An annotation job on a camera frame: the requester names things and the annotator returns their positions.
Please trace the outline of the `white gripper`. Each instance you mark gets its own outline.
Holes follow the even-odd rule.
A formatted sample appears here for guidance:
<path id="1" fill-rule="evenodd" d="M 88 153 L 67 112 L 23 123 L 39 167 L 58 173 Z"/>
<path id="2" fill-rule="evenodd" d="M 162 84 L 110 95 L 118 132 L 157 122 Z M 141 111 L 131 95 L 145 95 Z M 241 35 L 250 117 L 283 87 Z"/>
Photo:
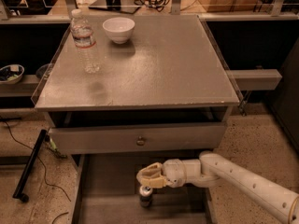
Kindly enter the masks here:
<path id="1" fill-rule="evenodd" d="M 161 189 L 166 185 L 170 188 L 179 188 L 186 182 L 185 167 L 183 161 L 179 159 L 166 161 L 163 168 L 159 162 L 155 162 L 141 169 L 137 177 L 142 186 L 152 189 Z"/>

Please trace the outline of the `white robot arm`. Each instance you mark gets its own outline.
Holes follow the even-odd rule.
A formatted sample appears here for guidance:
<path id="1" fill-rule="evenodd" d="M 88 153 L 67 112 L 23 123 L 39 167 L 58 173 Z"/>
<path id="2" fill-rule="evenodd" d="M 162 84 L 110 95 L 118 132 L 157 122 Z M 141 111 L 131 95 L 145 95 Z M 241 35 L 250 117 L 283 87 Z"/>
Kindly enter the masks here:
<path id="1" fill-rule="evenodd" d="M 142 187 L 179 188 L 193 184 L 198 188 L 217 185 L 220 179 L 241 190 L 282 224 L 299 224 L 299 194 L 210 151 L 197 159 L 155 162 L 141 169 L 136 179 Z"/>

